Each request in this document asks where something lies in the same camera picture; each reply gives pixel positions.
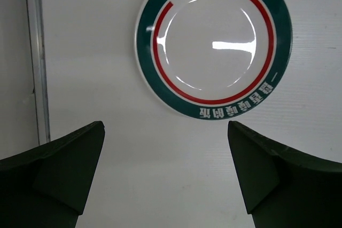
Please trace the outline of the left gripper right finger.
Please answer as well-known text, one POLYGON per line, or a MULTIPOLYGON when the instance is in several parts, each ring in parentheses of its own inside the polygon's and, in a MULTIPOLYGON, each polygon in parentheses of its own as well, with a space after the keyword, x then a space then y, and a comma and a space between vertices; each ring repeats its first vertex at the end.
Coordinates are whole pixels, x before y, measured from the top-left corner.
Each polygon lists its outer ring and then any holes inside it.
POLYGON ((237 121, 228 142, 255 227, 341 227, 341 163, 269 139, 237 121))

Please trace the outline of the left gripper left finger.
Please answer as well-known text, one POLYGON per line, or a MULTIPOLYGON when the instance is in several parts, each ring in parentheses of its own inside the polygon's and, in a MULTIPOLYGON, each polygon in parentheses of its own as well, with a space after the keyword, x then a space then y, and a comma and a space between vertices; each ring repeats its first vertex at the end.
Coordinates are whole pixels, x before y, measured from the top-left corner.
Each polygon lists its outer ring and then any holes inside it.
POLYGON ((1 227, 75 227, 105 138, 95 121, 1 160, 1 227))

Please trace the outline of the white plate teal rim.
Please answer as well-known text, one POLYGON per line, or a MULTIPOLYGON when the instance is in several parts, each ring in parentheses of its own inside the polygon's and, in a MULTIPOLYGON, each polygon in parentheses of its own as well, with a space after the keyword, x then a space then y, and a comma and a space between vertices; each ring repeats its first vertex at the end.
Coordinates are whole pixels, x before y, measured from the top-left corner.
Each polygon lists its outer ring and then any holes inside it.
POLYGON ((134 47, 165 105, 211 121, 242 115, 274 91, 292 38, 284 0, 144 0, 134 47))

